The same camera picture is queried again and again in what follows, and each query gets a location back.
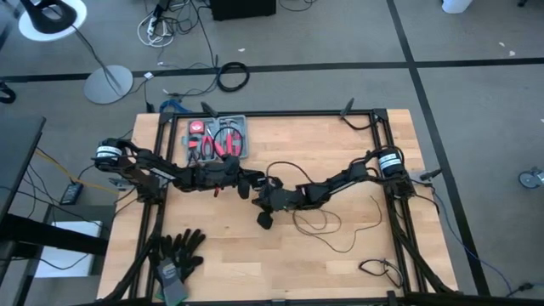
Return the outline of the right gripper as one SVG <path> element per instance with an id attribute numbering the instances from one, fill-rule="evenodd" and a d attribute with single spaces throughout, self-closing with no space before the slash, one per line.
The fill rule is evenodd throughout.
<path id="1" fill-rule="evenodd" d="M 282 199 L 284 197 L 282 181 L 278 177 L 268 177 L 267 192 L 269 199 Z M 280 207 L 287 210 L 315 210 L 321 208 L 329 199 L 330 191 L 324 185 L 300 185 L 294 191 L 286 192 L 285 200 Z M 269 230 L 274 222 L 272 213 L 280 209 L 260 200 L 255 200 L 254 204 L 262 210 L 257 217 L 257 223 L 263 229 Z"/>

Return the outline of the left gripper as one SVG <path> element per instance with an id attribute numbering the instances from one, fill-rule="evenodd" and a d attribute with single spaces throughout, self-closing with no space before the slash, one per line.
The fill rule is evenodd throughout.
<path id="1" fill-rule="evenodd" d="M 225 155 L 222 162 L 214 161 L 191 167 L 190 189 L 213 190 L 237 186 L 239 197 L 246 200 L 251 188 L 247 180 L 259 181 L 264 178 L 262 171 L 243 168 L 238 156 Z"/>

